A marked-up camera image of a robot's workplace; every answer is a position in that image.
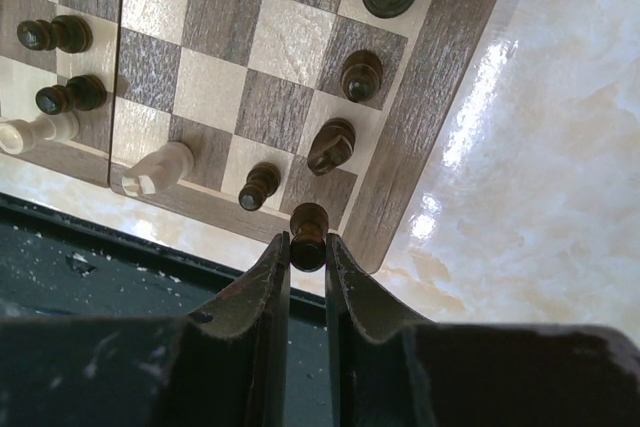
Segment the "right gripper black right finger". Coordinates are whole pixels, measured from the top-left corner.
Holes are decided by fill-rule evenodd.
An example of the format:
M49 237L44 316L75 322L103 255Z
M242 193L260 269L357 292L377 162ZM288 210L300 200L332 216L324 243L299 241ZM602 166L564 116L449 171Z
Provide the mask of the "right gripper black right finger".
M451 324L396 298L326 240L338 426L635 426L639 350L584 324Z

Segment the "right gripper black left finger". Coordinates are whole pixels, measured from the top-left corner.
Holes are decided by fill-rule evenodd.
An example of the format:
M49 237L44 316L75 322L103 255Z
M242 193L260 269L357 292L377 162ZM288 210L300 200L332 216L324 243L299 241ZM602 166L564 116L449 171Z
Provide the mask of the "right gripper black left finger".
M182 316L1 322L5 426L279 426L290 239Z

